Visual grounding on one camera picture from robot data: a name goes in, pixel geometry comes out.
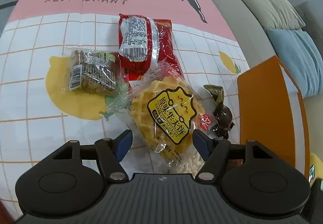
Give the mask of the yellow waffle cookie pack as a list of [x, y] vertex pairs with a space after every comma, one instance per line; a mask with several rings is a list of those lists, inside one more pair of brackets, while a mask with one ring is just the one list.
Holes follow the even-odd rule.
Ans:
[[197, 175], [204, 165], [193, 147], [193, 132], [207, 131], [211, 116], [199, 95], [167, 62], [160, 62], [139, 83], [107, 105], [172, 173]]

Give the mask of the dark candy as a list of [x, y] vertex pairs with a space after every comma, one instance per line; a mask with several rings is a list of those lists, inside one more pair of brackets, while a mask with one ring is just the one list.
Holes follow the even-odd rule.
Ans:
[[203, 88], [212, 96], [215, 103], [215, 109], [212, 112], [215, 118], [215, 125], [212, 127], [212, 132], [216, 137], [229, 139], [228, 132], [235, 125], [233, 115], [229, 107], [224, 105], [224, 90], [222, 86], [207, 84]]

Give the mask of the light blue cushion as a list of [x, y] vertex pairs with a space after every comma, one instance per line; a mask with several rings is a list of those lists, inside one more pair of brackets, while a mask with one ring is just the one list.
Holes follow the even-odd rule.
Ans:
[[304, 98], [322, 94], [322, 56], [302, 30], [268, 28], [267, 36]]

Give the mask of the large red snack bag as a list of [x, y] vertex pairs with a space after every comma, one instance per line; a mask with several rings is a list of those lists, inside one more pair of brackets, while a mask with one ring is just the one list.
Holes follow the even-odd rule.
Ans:
[[174, 55], [171, 20], [120, 14], [118, 37], [119, 66], [130, 87], [137, 85], [147, 71], [163, 61], [182, 75], [182, 68]]

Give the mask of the pink white checked tablecloth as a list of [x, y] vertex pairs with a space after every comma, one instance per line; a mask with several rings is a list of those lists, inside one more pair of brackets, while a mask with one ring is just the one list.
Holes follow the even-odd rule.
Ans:
[[205, 109], [212, 101], [203, 85], [224, 87], [229, 138], [240, 140], [237, 79], [249, 65], [211, 0], [1, 0], [1, 205], [12, 218], [22, 214], [15, 184], [27, 170], [69, 140], [92, 144], [126, 130], [104, 96], [62, 91], [74, 50], [117, 53], [120, 14], [171, 20], [187, 84]]

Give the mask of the beige cushion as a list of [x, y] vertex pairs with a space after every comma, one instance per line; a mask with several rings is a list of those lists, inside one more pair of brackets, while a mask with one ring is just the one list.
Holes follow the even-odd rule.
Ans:
[[261, 26], [284, 30], [300, 30], [305, 22], [288, 0], [242, 0]]

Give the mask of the grey patterned cushion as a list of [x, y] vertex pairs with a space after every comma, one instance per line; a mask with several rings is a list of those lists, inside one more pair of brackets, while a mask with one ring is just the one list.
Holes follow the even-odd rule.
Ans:
[[316, 47], [322, 51], [322, 23], [315, 15], [313, 8], [308, 2], [303, 2], [296, 6], [295, 9], [305, 22], [303, 30], [311, 36]]

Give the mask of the orange paper box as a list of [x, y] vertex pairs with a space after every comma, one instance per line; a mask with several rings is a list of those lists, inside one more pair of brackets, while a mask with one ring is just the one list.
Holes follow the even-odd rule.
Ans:
[[309, 176], [310, 143], [303, 97], [277, 56], [238, 77], [240, 142], [254, 139]]

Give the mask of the brown nut bar pack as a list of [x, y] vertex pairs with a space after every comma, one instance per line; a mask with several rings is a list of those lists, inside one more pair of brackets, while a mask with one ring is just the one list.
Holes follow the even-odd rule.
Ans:
[[65, 47], [68, 57], [62, 92], [82, 91], [116, 96], [123, 83], [117, 53], [81, 47]]

